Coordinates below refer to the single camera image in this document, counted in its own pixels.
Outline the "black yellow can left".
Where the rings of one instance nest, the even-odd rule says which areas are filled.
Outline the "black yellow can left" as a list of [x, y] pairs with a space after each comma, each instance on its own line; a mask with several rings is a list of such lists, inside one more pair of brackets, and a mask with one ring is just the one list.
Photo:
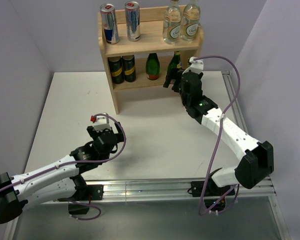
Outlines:
[[122, 59], [120, 56], [114, 56], [108, 58], [108, 65], [110, 69], [112, 82], [115, 84], [121, 84], [124, 82], [124, 73]]

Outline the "wooden two-tier shelf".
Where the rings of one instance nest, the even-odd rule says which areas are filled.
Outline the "wooden two-tier shelf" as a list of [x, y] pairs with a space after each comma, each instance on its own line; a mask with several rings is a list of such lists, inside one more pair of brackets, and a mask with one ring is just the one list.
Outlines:
[[[116, 113], [120, 112], [118, 92], [162, 86], [174, 52], [180, 53], [181, 65], [187, 68], [189, 58], [197, 57], [202, 49], [204, 31], [201, 25], [190, 41], [179, 38], [172, 44], [164, 42], [165, 10], [165, 6], [140, 8], [140, 40], [137, 41], [128, 39], [124, 9], [116, 10], [119, 41], [115, 44], [106, 41], [102, 15], [97, 14], [99, 49]], [[112, 71], [109, 67], [113, 62], [130, 58], [135, 62], [132, 69]]]

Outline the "black yellow can right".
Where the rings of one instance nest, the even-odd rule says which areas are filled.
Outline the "black yellow can right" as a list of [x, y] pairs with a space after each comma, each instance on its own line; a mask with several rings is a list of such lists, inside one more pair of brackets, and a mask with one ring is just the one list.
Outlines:
[[122, 56], [122, 65], [124, 71], [124, 79], [132, 83], [136, 80], [136, 65], [134, 55]]

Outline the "black yellow can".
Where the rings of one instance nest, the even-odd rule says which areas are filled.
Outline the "black yellow can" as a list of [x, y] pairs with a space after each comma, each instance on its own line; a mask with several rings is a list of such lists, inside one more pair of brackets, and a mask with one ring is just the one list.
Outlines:
[[136, 65], [134, 55], [122, 56], [122, 65], [124, 71], [124, 79], [132, 83], [136, 80]]
[[108, 65], [110, 69], [112, 82], [115, 84], [121, 84], [124, 82], [124, 73], [122, 59], [120, 56], [114, 56], [108, 58]]

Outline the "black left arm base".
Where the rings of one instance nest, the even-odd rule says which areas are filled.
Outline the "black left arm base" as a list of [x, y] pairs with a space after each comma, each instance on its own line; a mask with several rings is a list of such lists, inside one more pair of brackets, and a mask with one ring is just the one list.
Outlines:
[[[86, 190], [78, 190], [77, 196], [71, 197], [74, 201], [88, 201], [90, 204], [92, 201], [100, 201], [103, 198], [104, 186], [102, 184], [88, 185]], [[68, 204], [68, 213], [70, 215], [86, 215], [89, 211], [89, 207], [81, 206], [74, 203]]]

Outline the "blue silver can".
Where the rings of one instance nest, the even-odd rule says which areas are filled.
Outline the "blue silver can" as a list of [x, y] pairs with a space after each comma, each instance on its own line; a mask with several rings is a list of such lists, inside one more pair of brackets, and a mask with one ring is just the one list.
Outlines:
[[106, 41], [109, 44], [118, 43], [120, 38], [115, 7], [110, 3], [103, 4], [100, 7], [100, 15]]
[[125, 20], [127, 27], [127, 38], [130, 41], [138, 41], [140, 32], [140, 6], [136, 1], [128, 1], [124, 5]]

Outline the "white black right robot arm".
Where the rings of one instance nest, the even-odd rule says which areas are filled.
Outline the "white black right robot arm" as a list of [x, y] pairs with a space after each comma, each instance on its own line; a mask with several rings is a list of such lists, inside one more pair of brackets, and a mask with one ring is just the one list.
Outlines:
[[221, 134], [222, 141], [239, 160], [237, 166], [215, 171], [206, 189], [212, 195], [236, 184], [252, 189], [274, 171], [274, 148], [268, 141], [260, 142], [244, 132], [203, 94], [203, 75], [198, 70], [172, 68], [163, 86], [173, 83], [172, 90], [179, 93], [188, 115], [216, 135]]

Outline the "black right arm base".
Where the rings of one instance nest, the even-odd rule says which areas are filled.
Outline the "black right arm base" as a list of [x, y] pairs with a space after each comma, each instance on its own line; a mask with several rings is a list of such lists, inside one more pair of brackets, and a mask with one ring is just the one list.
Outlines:
[[[190, 183], [190, 188], [187, 190], [187, 193], [192, 195], [192, 197], [200, 197], [202, 193], [202, 189], [204, 186], [204, 181], [192, 181]], [[212, 180], [208, 180], [206, 190], [204, 193], [205, 197], [216, 197], [214, 199], [204, 200], [204, 204], [206, 208], [209, 208], [213, 205], [216, 200], [222, 196], [225, 192], [227, 192], [231, 188], [230, 185], [224, 187], [218, 187]], [[219, 203], [217, 203], [212, 210], [213, 211], [221, 211], [226, 208], [226, 198], [224, 197]]]

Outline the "aluminium mounting rail frame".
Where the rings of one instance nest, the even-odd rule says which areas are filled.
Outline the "aluminium mounting rail frame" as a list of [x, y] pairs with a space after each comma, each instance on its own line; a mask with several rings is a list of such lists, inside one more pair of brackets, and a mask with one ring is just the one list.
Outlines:
[[66, 202], [47, 202], [8, 223], [6, 240], [288, 240], [271, 178], [241, 188], [238, 203], [199, 216], [191, 182], [202, 181], [216, 136], [191, 119], [180, 98], [161, 86], [119, 93], [115, 114], [103, 72], [58, 72], [50, 85], [25, 167], [51, 164], [90, 140], [90, 117], [106, 112], [121, 122], [127, 144], [120, 157], [83, 174], [102, 187], [102, 214], [68, 215]]

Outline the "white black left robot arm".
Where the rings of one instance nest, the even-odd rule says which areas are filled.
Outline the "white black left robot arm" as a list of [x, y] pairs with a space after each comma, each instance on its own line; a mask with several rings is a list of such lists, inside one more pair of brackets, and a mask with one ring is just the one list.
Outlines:
[[15, 176], [7, 172], [0, 174], [0, 224], [17, 218], [35, 205], [85, 198], [88, 186], [82, 174], [110, 161], [110, 155], [118, 157], [122, 152], [118, 144], [127, 141], [121, 123], [116, 121], [114, 125], [117, 132], [106, 119], [88, 126], [92, 140], [54, 163]]

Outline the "clear glass bottle green cap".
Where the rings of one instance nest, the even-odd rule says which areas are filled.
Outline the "clear glass bottle green cap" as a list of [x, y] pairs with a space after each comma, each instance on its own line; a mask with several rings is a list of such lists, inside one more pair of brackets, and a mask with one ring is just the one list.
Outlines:
[[170, 5], [165, 9], [163, 18], [162, 37], [165, 43], [174, 44], [181, 29], [182, 11], [178, 0], [171, 0]]

